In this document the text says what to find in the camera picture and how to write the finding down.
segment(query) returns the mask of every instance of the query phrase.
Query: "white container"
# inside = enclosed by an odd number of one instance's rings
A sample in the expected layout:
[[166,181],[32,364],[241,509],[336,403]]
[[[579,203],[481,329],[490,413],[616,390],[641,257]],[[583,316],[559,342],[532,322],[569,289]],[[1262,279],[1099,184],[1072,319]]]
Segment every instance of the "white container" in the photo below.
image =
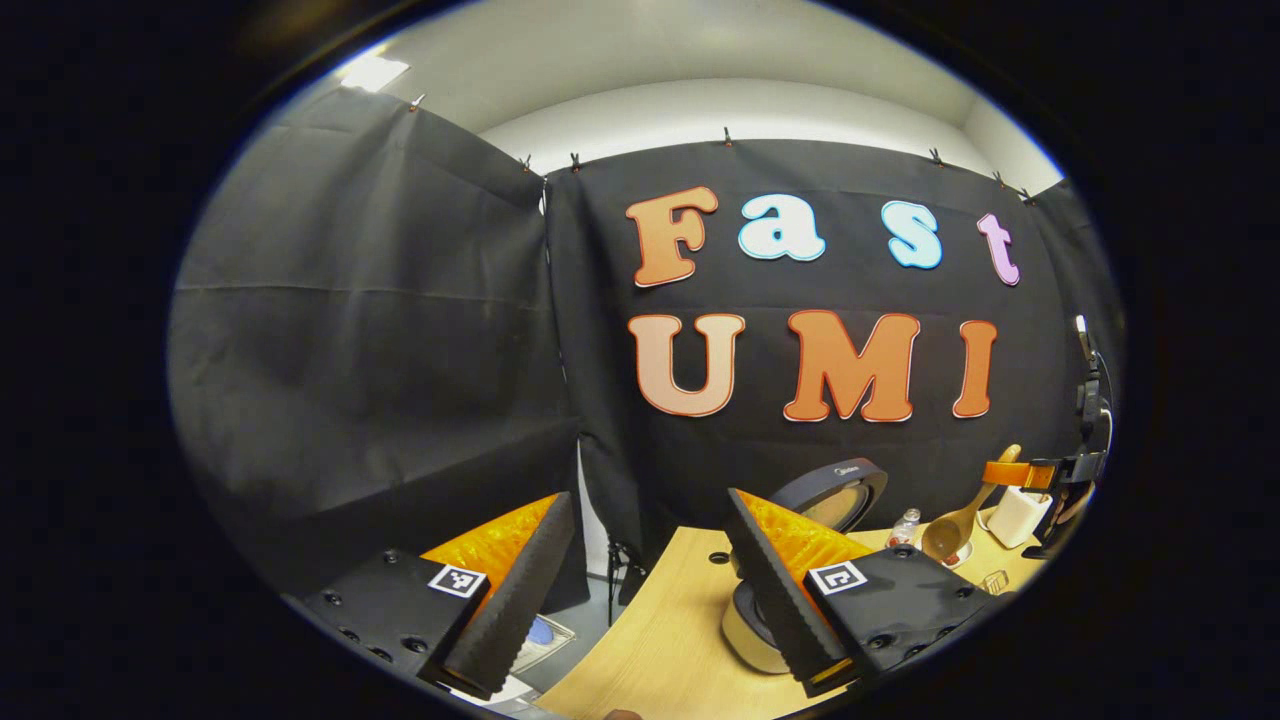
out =
[[1012,550],[1032,537],[1032,532],[1044,518],[1050,505],[1052,505],[1050,496],[1044,493],[1006,487],[1000,505],[987,520],[987,529],[1001,544]]

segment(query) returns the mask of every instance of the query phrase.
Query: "wooden spatula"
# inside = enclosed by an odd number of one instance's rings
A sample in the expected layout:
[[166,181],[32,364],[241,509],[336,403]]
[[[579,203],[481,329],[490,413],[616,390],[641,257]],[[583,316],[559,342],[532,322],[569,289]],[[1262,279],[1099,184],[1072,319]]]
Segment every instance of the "wooden spatula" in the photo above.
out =
[[[1023,446],[1010,445],[1000,455],[1000,462],[1016,462],[1021,452]],[[964,543],[969,542],[969,536],[973,534],[973,521],[978,516],[978,509],[995,489],[995,483],[982,483],[982,489],[978,491],[973,502],[929,523],[929,527],[924,528],[924,534],[920,536],[920,550],[938,562],[945,562],[947,557],[960,552]]]

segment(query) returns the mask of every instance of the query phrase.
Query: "blue object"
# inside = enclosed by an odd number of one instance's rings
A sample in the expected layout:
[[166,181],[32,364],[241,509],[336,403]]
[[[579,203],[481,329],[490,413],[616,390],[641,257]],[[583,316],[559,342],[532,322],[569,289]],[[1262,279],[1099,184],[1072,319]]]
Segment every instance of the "blue object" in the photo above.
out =
[[541,618],[534,618],[534,625],[529,628],[529,639],[538,644],[550,644],[554,639],[552,628]]

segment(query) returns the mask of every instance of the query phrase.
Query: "table surface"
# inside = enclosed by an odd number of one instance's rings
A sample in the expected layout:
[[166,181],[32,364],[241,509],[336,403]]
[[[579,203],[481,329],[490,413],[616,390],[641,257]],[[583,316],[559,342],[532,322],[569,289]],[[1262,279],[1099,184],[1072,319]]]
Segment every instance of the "table surface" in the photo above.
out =
[[[992,511],[983,510],[983,519]],[[878,550],[888,533],[886,528],[849,537]],[[973,556],[954,571],[980,587],[983,578],[1004,570],[1006,591],[1019,589],[1044,564],[1021,557],[1023,547],[1006,550],[975,524]],[[772,720],[842,692],[806,698],[791,675],[756,671],[733,653],[721,620],[739,579],[732,565],[708,560],[730,550],[722,530],[678,528],[604,638],[536,703],[573,720],[602,720],[616,708],[645,720]]]

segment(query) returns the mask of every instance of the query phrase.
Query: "white wall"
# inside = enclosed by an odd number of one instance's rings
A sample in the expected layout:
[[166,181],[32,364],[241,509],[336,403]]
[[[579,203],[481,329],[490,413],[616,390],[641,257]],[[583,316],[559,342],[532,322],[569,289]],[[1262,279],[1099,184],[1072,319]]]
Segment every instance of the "white wall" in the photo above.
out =
[[[989,119],[982,123],[983,128],[1004,131]],[[937,118],[842,90],[763,79],[678,81],[613,90],[530,113],[480,137],[515,158],[532,155],[530,169],[547,174],[570,167],[570,152],[586,163],[649,147],[722,140],[724,126],[737,140],[824,140],[923,158],[929,156],[929,147],[937,147],[948,164],[988,177],[993,168],[960,128]],[[997,146],[1007,140],[1007,132],[988,136]],[[1024,152],[1025,145],[1014,143],[1002,156]],[[581,462],[579,486],[585,498]],[[582,518],[588,571],[604,577],[604,527],[589,503]]]
[[1062,179],[1061,170],[1027,131],[986,97],[974,102],[964,132],[1011,187],[1036,195]]

